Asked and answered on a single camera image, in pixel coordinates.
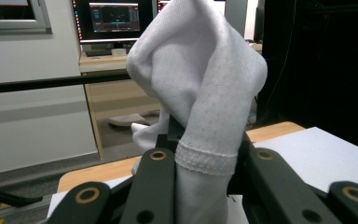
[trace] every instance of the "wooden table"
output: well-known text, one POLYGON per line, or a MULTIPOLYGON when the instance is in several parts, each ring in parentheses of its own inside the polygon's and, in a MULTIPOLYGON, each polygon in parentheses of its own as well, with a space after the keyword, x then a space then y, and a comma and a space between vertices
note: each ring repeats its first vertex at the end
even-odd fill
MULTIPOLYGON (((246 133, 252 142, 260 142, 301 130, 304 130, 304 128, 292 122, 282 122, 254 129, 246 133)), ((114 161, 107 164, 69 172, 61 177, 57 191, 67 191, 88 181, 104 182, 120 178, 122 176, 131 175, 131 168, 139 158, 140 157, 134 157, 123 161, 114 161)))

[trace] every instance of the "white wall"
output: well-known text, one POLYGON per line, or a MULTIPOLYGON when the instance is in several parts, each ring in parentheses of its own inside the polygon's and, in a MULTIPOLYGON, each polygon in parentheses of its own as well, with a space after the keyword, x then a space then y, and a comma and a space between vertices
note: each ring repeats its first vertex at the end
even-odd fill
MULTIPOLYGON (((0 82, 79 76, 71 2, 46 4, 53 35, 0 35, 0 82)), ((0 93, 0 173, 96 151, 82 86, 0 93)))

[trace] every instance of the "white paper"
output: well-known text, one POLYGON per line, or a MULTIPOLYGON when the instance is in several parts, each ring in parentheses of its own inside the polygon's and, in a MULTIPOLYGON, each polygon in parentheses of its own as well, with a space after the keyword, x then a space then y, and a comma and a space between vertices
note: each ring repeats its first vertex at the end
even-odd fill
POLYGON ((358 147, 319 128, 289 133, 255 147, 277 151, 304 182, 324 192, 337 181, 358 184, 358 147))

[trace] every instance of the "wooden cabinet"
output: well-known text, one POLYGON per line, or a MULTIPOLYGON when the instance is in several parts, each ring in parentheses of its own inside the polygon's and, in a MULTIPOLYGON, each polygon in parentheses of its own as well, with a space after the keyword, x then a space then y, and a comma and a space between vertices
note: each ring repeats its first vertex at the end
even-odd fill
MULTIPOLYGON (((82 53, 79 70, 82 76, 122 74, 126 72, 126 58, 87 57, 82 53)), ((159 109, 159 101, 147 96, 131 79, 86 84, 84 89, 95 143, 101 158, 103 143, 98 120, 159 109)))

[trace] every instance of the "floor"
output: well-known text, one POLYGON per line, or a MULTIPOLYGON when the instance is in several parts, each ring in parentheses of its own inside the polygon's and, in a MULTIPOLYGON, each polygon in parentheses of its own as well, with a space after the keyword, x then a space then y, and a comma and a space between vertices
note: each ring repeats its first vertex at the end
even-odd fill
MULTIPOLYGON (((158 122, 158 113, 141 114, 147 124, 158 122)), ((255 122, 255 103, 248 119, 247 129, 255 122)), ((81 156, 64 161, 55 161, 33 167, 14 170, 0 174, 0 190, 21 197, 49 196, 56 193, 62 175, 94 165, 119 161, 141 155, 138 147, 132 142, 130 127, 111 125, 107 119, 100 120, 104 158, 101 160, 97 153, 81 156)), ((45 223, 48 207, 36 209, 26 214, 6 217, 0 223, 45 223)))

